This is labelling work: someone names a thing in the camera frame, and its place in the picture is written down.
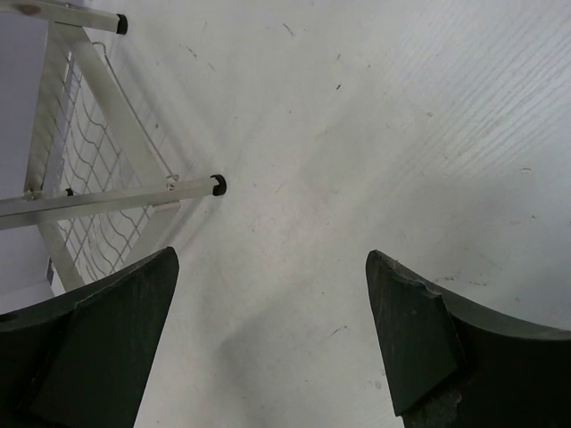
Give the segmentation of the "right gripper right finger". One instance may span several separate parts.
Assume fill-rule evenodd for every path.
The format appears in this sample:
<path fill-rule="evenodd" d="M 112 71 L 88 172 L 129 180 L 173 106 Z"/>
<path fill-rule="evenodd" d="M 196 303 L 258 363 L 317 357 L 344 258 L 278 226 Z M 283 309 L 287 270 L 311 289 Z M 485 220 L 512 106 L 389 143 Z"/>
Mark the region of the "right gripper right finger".
<path fill-rule="evenodd" d="M 381 251 L 368 254 L 366 277 L 405 426 L 569 426 L 569 331 L 488 309 Z"/>

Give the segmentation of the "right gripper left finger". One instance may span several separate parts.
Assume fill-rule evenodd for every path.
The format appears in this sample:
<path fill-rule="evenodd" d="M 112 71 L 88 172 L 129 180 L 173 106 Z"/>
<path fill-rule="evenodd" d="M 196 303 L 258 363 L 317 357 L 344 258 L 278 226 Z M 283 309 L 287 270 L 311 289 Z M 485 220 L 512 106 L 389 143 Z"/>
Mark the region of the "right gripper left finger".
<path fill-rule="evenodd" d="M 177 285 L 171 247 L 1 316 L 3 427 L 132 427 Z"/>

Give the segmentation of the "steel two-tier dish rack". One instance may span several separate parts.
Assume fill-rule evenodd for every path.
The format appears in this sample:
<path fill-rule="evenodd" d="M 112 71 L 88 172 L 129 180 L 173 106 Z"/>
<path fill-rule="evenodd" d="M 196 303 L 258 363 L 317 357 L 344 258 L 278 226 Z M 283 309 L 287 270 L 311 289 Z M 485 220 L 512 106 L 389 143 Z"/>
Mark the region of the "steel two-tier dish rack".
<path fill-rule="evenodd" d="M 184 180 L 168 165 L 90 30 L 128 19 L 59 1 L 4 1 L 47 25 L 23 194 L 1 202 L 1 227 L 37 228 L 47 280 L 62 294 L 154 252 L 185 200 L 220 197 L 221 175 Z"/>

